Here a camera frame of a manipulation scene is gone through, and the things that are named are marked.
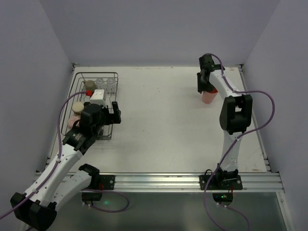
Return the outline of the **beige cup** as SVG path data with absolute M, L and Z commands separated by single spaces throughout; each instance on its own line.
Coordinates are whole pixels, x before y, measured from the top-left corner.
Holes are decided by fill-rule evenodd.
M 84 110 L 84 103 L 83 102 L 76 102 L 72 105 L 72 111 L 74 115 L 78 116 Z

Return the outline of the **tall salmon pink cup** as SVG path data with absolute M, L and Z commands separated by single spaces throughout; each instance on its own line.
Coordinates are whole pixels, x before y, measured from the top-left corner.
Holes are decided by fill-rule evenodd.
M 218 91 L 216 89 L 208 92 L 208 91 L 203 91 L 202 93 L 202 101 L 205 104 L 211 104 L 212 101 L 215 99 L 216 95 L 218 94 Z

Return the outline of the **pink mug with handle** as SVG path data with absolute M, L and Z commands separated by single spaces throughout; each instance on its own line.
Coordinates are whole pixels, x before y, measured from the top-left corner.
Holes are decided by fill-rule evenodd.
M 79 116 L 72 116 L 67 122 L 67 127 L 71 129 L 76 121 L 80 120 Z

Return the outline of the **clear glass cup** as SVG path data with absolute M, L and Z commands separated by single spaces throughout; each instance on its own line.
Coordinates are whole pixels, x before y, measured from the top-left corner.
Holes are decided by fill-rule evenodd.
M 110 77 L 106 80 L 106 87 L 109 90 L 114 90 L 116 89 L 116 80 L 113 77 Z
M 96 84 L 97 89 L 104 89 L 106 86 L 105 80 L 101 77 L 95 80 L 95 84 Z

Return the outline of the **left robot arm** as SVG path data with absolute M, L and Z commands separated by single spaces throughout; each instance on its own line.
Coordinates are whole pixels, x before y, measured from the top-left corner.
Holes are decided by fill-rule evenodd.
M 38 231 L 46 231 L 55 221 L 60 206 L 83 189 L 104 188 L 99 170 L 89 164 L 82 165 L 72 179 L 62 184 L 72 166 L 96 142 L 105 125 L 120 124 L 121 111 L 117 102 L 108 107 L 89 103 L 81 112 L 79 121 L 66 133 L 56 157 L 40 177 L 24 192 L 15 193 L 10 202 L 15 216 Z

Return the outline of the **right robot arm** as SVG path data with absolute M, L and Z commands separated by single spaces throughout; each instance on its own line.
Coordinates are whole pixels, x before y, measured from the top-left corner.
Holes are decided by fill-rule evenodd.
M 252 96 L 240 93 L 225 75 L 221 63 L 214 63 L 214 55 L 206 53 L 199 58 L 200 72 L 197 73 L 197 90 L 202 101 L 210 104 L 220 95 L 223 105 L 219 124 L 224 132 L 222 156 L 213 173 L 200 176 L 203 190 L 241 190 L 238 174 L 238 156 L 242 135 L 251 125 Z

